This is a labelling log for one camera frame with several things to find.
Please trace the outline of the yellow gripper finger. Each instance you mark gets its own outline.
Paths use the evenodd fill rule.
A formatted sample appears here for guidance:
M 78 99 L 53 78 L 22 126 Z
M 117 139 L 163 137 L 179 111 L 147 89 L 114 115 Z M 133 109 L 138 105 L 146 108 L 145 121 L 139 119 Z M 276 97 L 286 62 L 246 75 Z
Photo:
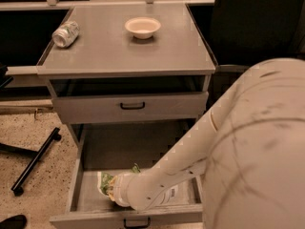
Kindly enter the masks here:
M 116 182 L 116 176 L 113 177 L 109 183 L 108 183 L 108 189 L 107 189 L 107 194 L 108 194 L 108 197 L 111 201 L 115 201 L 114 199 L 114 184 Z

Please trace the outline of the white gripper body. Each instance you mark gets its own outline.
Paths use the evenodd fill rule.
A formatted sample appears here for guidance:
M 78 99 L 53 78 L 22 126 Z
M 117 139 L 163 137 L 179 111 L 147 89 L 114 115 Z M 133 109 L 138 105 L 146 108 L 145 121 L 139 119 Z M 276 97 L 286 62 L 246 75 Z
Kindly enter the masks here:
M 129 186 L 131 181 L 136 177 L 135 173 L 122 173 L 114 177 L 113 198 L 121 207 L 132 207 L 128 198 Z

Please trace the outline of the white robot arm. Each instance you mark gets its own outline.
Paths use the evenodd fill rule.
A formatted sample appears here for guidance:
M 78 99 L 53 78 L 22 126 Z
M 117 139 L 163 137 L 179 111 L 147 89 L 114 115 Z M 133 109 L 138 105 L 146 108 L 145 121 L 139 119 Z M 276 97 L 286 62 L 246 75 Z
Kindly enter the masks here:
M 244 72 L 149 170 L 118 176 L 112 199 L 147 210 L 201 175 L 206 229 L 305 229 L 305 62 Z

